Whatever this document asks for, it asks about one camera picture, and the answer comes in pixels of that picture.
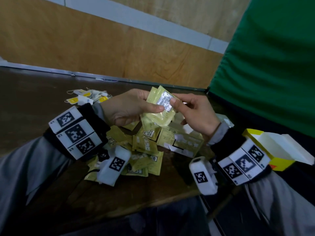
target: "green fabric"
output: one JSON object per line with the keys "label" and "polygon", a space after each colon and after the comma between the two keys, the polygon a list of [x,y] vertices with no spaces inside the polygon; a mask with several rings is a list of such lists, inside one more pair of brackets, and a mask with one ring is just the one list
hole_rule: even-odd
{"label": "green fabric", "polygon": [[252,0],[210,91],[315,137],[315,0]]}

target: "wooden wall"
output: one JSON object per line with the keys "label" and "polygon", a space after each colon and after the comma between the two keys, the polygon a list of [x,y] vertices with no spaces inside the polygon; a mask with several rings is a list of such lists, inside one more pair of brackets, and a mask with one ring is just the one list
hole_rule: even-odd
{"label": "wooden wall", "polygon": [[229,42],[250,0],[113,0]]}
{"label": "wooden wall", "polygon": [[0,26],[13,63],[207,88],[222,58],[46,0],[0,0]]}

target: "person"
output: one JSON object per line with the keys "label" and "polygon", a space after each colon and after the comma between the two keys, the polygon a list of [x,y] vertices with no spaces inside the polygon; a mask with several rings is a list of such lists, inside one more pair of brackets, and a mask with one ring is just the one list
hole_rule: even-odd
{"label": "person", "polygon": [[[93,111],[108,126],[124,126],[143,113],[159,113],[163,106],[146,102],[149,92],[132,89],[94,104]],[[244,142],[221,123],[206,96],[174,94],[172,107],[185,117],[182,124],[203,135],[216,155],[228,155]],[[0,232],[8,218],[25,207],[43,183],[57,178],[75,160],[57,150],[45,137],[34,139],[0,158]],[[315,235],[315,208],[271,172],[247,185],[257,216],[264,216],[281,235]]]}

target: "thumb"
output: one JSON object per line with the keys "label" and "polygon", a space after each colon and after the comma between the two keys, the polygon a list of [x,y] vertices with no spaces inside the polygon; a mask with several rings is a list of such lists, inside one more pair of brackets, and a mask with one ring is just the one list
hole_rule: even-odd
{"label": "thumb", "polygon": [[171,98],[171,100],[169,101],[169,103],[171,104],[171,106],[179,111],[180,113],[182,113],[184,116],[185,114],[191,110],[189,107],[187,107],[185,104],[183,104],[183,102],[179,99],[176,98]]}
{"label": "thumb", "polygon": [[142,110],[144,113],[160,113],[164,111],[164,107],[162,105],[148,103],[144,101]]}

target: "metal trim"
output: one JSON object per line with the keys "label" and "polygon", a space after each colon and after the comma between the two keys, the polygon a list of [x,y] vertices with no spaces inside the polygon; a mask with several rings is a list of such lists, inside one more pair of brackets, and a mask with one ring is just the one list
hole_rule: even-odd
{"label": "metal trim", "polygon": [[178,86],[178,85],[171,85],[171,84],[162,84],[162,83],[155,83],[155,82],[142,81],[142,80],[124,79],[124,78],[112,77],[112,76],[107,76],[107,75],[95,75],[95,74],[89,74],[89,73],[73,72],[73,71],[61,70],[61,69],[51,69],[51,68],[26,65],[26,64],[10,63],[10,62],[7,62],[5,60],[0,61],[0,66],[16,68],[16,69],[27,69],[27,70],[62,74],[62,75],[79,76],[79,77],[86,77],[86,78],[93,78],[93,79],[116,80],[116,81],[120,81],[120,82],[129,82],[129,83],[154,85],[154,86],[162,85],[163,87],[189,89],[189,90],[194,90],[194,91],[204,91],[205,90],[203,88],[193,88],[193,87]]}

